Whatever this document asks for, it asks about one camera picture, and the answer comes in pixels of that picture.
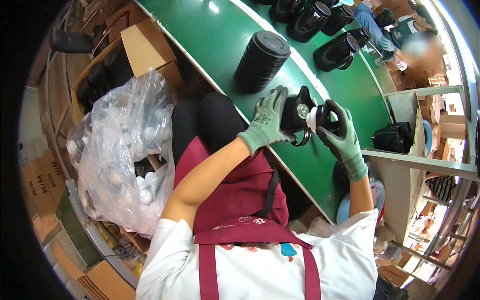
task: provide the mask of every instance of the white t-shirt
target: white t-shirt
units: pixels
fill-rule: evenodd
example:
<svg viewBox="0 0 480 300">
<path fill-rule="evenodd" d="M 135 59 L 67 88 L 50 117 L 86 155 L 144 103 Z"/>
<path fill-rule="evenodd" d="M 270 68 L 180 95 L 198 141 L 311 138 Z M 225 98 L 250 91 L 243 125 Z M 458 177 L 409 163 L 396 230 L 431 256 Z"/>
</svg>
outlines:
<svg viewBox="0 0 480 300">
<path fill-rule="evenodd" d="M 297 237 L 313 245 L 322 300 L 372 299 L 377 280 L 373 235 L 377 209 L 360 212 L 329 238 Z M 136 298 L 200 299 L 198 245 L 184 220 L 161 219 Z M 220 299 L 305 299 L 302 249 L 297 244 L 216 245 Z"/>
</svg>

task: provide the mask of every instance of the blue stool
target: blue stool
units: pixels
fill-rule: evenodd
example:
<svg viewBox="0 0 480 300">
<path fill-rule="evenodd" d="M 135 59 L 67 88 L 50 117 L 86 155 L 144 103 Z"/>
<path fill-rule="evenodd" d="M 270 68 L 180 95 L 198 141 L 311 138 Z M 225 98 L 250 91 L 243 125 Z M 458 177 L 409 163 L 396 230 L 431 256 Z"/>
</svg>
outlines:
<svg viewBox="0 0 480 300">
<path fill-rule="evenodd" d="M 378 191 L 377 196 L 377 204 L 374 208 L 378 209 L 378 214 L 382 211 L 382 207 L 385 202 L 385 187 L 381 181 L 374 180 L 370 182 L 370 188 L 375 186 Z M 340 206 L 338 207 L 338 211 L 336 213 L 336 224 L 339 226 L 343 222 L 348 219 L 348 211 L 350 210 L 350 192 L 345 195 L 342 202 L 340 202 Z"/>
</svg>

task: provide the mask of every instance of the green conveyor table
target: green conveyor table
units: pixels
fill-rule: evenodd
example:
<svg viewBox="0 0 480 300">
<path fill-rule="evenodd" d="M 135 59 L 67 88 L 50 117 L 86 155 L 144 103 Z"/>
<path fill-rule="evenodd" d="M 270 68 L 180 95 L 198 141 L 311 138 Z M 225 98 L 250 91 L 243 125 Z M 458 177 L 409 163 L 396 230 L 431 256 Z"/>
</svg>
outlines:
<svg viewBox="0 0 480 300">
<path fill-rule="evenodd" d="M 139 0 L 137 3 L 158 19 L 166 34 L 248 120 L 252 119 L 256 101 L 270 89 L 283 85 L 291 94 L 297 94 L 306 85 L 318 104 L 330 98 L 351 111 L 362 148 L 372 147 L 372 134 L 390 122 L 383 95 L 396 89 L 387 69 L 375 65 L 378 55 L 362 51 L 355 55 L 348 69 L 326 73 L 316 69 L 312 54 L 333 37 L 319 32 L 308 43 L 296 42 L 287 35 L 286 24 L 270 21 L 270 6 L 247 0 Z M 358 27 L 354 21 L 345 29 Z M 263 91 L 244 95 L 236 89 L 233 75 L 252 34 L 259 30 L 281 34 L 292 47 L 292 54 Z M 271 148 L 307 196 L 335 222 L 341 196 L 333 186 L 336 159 L 328 148 L 315 134 L 303 147 L 280 143 Z"/>
</svg>

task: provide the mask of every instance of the black pants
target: black pants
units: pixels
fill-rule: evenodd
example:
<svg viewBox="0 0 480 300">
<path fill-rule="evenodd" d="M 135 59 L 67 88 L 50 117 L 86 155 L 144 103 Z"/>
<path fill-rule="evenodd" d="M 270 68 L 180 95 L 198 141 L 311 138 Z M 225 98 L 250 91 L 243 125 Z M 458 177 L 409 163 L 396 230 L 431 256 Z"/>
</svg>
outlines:
<svg viewBox="0 0 480 300">
<path fill-rule="evenodd" d="M 192 99 L 180 101 L 172 113 L 175 166 L 195 136 L 202 139 L 210 153 L 214 153 L 246 129 L 246 123 L 231 100 L 222 94 L 211 93 L 200 101 Z"/>
</svg>

